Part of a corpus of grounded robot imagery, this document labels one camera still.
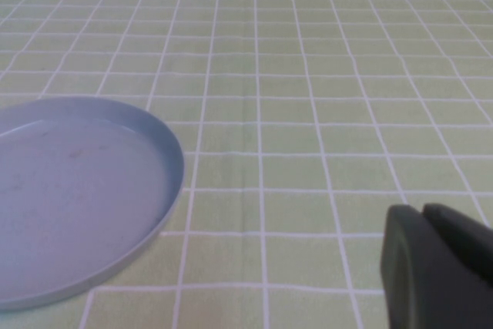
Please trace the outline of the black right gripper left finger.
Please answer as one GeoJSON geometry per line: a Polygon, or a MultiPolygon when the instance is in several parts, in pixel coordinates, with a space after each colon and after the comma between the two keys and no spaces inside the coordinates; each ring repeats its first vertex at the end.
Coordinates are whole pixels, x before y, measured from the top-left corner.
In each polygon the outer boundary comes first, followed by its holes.
{"type": "Polygon", "coordinates": [[[492,326],[492,286],[412,206],[393,205],[387,212],[381,279],[391,328],[492,326]]]}

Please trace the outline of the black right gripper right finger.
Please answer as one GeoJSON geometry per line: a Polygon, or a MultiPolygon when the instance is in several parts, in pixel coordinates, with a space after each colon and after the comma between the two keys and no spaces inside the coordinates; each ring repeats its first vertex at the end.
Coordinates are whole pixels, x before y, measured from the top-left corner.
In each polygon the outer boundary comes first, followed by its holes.
{"type": "Polygon", "coordinates": [[[440,203],[425,204],[422,214],[452,253],[492,286],[492,229],[440,203]]]}

